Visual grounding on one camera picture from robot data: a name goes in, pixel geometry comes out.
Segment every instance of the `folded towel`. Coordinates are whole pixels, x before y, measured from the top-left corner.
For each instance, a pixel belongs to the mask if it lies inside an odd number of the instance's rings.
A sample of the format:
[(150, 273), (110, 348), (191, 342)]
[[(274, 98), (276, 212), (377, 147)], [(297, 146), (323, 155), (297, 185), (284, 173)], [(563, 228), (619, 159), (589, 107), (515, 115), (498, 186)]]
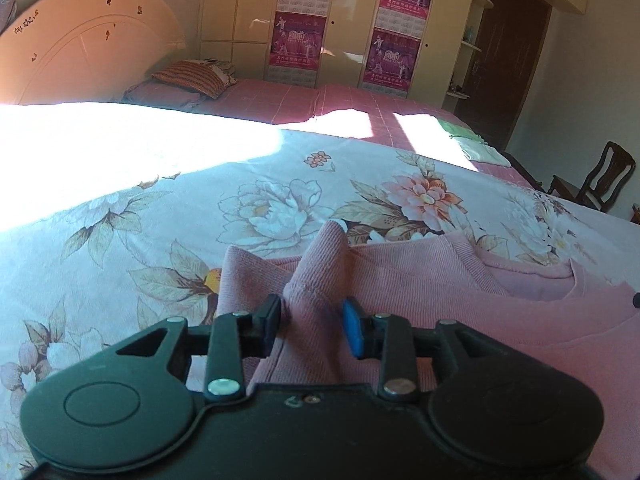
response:
[(451, 124), (443, 119), (438, 119), (440, 127), (455, 140), (468, 160), (472, 162), (486, 162), (496, 166), (510, 168), (511, 163), (504, 158), (495, 148), (489, 146), (482, 137), (469, 128)]
[(498, 153), (498, 150), (488, 144), (480, 144), (475, 140), (463, 139), (463, 137), (455, 137), (454, 140), (469, 160), (487, 162), (496, 166), (504, 166), (505, 168), (511, 167), (511, 163)]
[(438, 122), (440, 123), (440, 127), (445, 130), (451, 138), (462, 137), (463, 139), (474, 140), (475, 142), (486, 144), (482, 137), (474, 133), (469, 128), (465, 128), (464, 126), (459, 126), (457, 124), (451, 124), (443, 119), (438, 119)]

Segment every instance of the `chair back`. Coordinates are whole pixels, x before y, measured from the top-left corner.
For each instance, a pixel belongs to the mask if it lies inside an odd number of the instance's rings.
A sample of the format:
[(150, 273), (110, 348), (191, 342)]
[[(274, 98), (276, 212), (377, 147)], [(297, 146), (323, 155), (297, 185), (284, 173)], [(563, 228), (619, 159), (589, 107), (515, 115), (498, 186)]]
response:
[[(609, 166), (607, 170), (602, 174), (602, 176), (596, 182), (595, 187), (591, 187), (593, 180), (596, 178), (596, 175), (600, 173), (602, 168), (604, 168), (604, 163), (607, 160), (607, 155), (609, 151), (613, 151), (611, 155), (611, 160), (609, 162)], [(615, 189), (611, 193), (611, 196), (605, 201), (604, 195), (611, 188), (615, 180), (627, 169), (627, 173), (620, 179)], [(629, 181), (631, 175), (633, 175), (634, 170), (636, 169), (636, 162), (634, 158), (620, 145), (615, 142), (607, 142), (607, 145), (602, 152), (602, 156), (600, 157), (600, 161), (598, 165), (593, 168), (590, 174), (587, 175), (587, 178), (584, 180), (584, 184), (580, 188), (578, 195), (576, 196), (577, 203), (588, 203), (590, 201), (587, 193), (590, 193), (591, 196), (598, 201), (600, 204), (600, 211), (606, 213), (611, 209), (614, 202), (618, 198), (620, 191), (624, 187), (624, 185)]]

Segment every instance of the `pink flower print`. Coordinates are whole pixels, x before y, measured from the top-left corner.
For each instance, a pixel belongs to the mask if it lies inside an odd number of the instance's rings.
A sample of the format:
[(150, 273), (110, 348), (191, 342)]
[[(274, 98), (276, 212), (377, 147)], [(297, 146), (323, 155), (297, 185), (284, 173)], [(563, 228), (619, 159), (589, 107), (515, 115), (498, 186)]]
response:
[(18, 351), (18, 363), (5, 363), (0, 367), (2, 386), (11, 391), (11, 411), (15, 416), (27, 391), (35, 386), (37, 379), (38, 349), (32, 342), (23, 343)]
[(330, 159), (331, 157), (325, 152), (317, 152), (309, 155), (305, 160), (305, 164), (310, 165), (312, 168), (317, 168), (318, 166), (324, 166)]
[(432, 231), (442, 231), (441, 222), (451, 222), (449, 207), (458, 205), (462, 199), (447, 192), (447, 184), (437, 178), (428, 179), (395, 176), (395, 182), (385, 182), (389, 200), (402, 208), (402, 214), (411, 221), (421, 221)]

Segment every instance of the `floral bedspread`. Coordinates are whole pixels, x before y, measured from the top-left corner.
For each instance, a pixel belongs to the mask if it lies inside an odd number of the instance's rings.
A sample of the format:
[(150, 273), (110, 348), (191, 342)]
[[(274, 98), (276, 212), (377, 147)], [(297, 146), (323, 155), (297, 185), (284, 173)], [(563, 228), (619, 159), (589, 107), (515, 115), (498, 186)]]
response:
[(211, 322), (231, 244), (301, 254), (328, 219), (353, 244), (461, 230), (513, 260), (574, 258), (640, 287), (640, 227), (415, 153), (132, 105), (0, 119), (0, 480), (34, 465), (25, 394), (164, 317)]

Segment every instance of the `wall shelf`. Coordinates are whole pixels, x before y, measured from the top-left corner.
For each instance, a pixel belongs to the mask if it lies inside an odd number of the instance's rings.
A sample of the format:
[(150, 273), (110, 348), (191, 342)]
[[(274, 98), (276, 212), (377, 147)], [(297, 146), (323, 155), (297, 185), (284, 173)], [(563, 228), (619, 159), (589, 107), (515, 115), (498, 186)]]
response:
[(493, 9), (494, 3), (491, 0), (474, 0), (474, 3), (477, 6), (482, 7), (483, 9)]
[(466, 94), (462, 94), (460, 92), (447, 92), (447, 95), (450, 97), (455, 97), (456, 99), (469, 99), (470, 96)]
[(469, 48), (472, 48), (473, 50), (477, 50), (478, 52), (482, 52), (482, 50), (480, 50), (478, 47), (476, 47), (475, 45), (472, 45), (471, 43), (467, 43), (466, 41), (463, 41), (462, 44), (464, 46), (468, 46)]

